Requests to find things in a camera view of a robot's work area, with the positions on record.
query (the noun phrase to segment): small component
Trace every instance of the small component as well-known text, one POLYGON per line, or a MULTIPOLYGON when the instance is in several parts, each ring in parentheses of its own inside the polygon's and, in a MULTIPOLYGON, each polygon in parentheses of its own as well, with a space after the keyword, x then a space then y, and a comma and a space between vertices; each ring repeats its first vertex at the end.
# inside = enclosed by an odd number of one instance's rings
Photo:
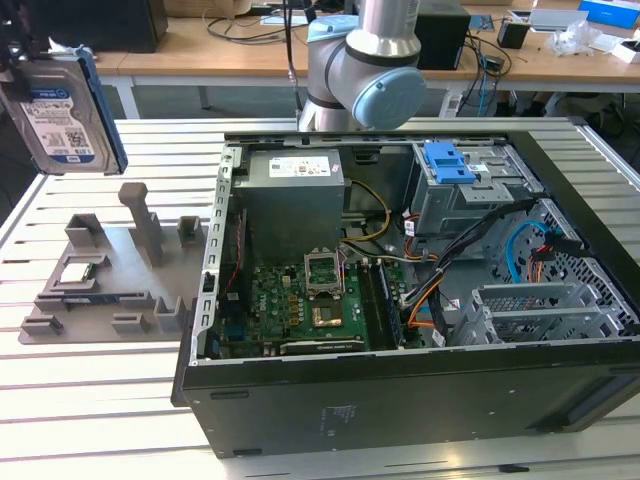
POLYGON ((64 267, 58 283, 83 283, 89 278, 93 263, 69 263, 64 267))
POLYGON ((225 325, 224 333, 230 342, 242 342, 246 336, 245 327, 240 323, 228 323, 225 325))
POLYGON ((318 299, 311 302, 313 328, 335 328, 343 325, 340 300, 318 299))
POLYGON ((338 299, 342 296, 342 280, 338 252, 314 249, 304 256, 307 295, 313 300, 318 294, 327 293, 338 299))

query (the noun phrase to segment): speaker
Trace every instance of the speaker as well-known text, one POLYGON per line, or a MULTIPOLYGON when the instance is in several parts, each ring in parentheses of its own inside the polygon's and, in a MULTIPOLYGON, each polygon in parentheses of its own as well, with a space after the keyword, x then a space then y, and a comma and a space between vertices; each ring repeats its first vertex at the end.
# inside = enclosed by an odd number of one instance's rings
POLYGON ((433 0, 420 4, 416 36, 422 44, 420 70, 458 68, 471 15, 457 1, 433 0))
POLYGON ((162 0, 29 0, 38 33, 68 47, 152 53, 168 22, 162 0))

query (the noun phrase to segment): yellow cable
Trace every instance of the yellow cable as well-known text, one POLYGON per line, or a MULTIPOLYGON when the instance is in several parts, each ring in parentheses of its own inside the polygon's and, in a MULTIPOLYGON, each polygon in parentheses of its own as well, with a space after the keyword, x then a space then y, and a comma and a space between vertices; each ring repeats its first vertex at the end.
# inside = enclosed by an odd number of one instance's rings
POLYGON ((345 242, 366 242, 367 240, 374 240, 374 239, 378 238, 380 235, 383 235, 387 231, 387 229, 389 228, 389 225, 391 225, 391 212, 389 211, 389 207, 387 207, 387 204, 384 203, 384 200, 382 199, 382 197, 380 195, 378 195, 366 183, 363 183, 360 180, 351 180, 351 183, 355 183, 356 185, 360 185, 367 192, 369 192, 371 195, 373 195, 376 198, 376 200, 378 200, 380 202, 380 204, 382 205, 382 208, 384 208, 384 213, 385 213, 386 218, 385 218, 385 221, 384 221, 384 225, 382 225, 382 228, 380 230, 378 230, 377 232, 371 233, 369 235, 363 235, 363 236, 360 236, 360 237, 343 238, 342 241, 345 241, 345 242))

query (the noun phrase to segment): blue plastic latch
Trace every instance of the blue plastic latch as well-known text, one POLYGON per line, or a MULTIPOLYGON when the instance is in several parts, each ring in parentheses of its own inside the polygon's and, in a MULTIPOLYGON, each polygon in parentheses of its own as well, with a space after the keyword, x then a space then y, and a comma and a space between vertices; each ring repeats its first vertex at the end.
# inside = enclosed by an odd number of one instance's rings
POLYGON ((424 155, 438 183, 474 183, 476 176, 464 164, 464 155, 449 142, 426 143, 424 155))

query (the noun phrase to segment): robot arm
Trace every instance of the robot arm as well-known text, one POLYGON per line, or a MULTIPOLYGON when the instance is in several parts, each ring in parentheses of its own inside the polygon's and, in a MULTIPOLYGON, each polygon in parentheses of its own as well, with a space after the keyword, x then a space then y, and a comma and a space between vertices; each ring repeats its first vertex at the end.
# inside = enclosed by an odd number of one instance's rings
POLYGON ((426 82, 414 65, 419 0, 362 0, 360 15, 309 27, 309 100, 301 131, 392 130, 418 111, 426 82))

